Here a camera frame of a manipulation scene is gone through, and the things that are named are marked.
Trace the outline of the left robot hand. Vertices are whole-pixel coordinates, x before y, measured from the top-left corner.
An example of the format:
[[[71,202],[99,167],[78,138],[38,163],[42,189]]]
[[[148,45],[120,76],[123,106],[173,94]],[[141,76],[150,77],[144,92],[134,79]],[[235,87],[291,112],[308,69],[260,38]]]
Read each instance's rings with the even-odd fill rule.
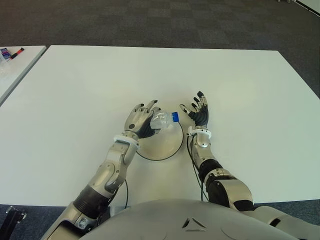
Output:
[[[123,134],[135,140],[152,137],[159,129],[151,128],[151,120],[154,114],[160,110],[155,106],[157,100],[151,100],[147,105],[137,104],[130,112],[124,124]]]

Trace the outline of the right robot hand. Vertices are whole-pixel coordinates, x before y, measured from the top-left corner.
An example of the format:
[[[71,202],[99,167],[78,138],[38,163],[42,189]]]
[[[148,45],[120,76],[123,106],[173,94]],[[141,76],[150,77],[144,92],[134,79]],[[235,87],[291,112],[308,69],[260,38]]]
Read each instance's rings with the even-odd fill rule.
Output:
[[[209,122],[208,102],[201,91],[197,92],[197,96],[193,98],[191,106],[192,109],[182,103],[179,105],[180,109],[194,121],[196,127],[207,128]]]

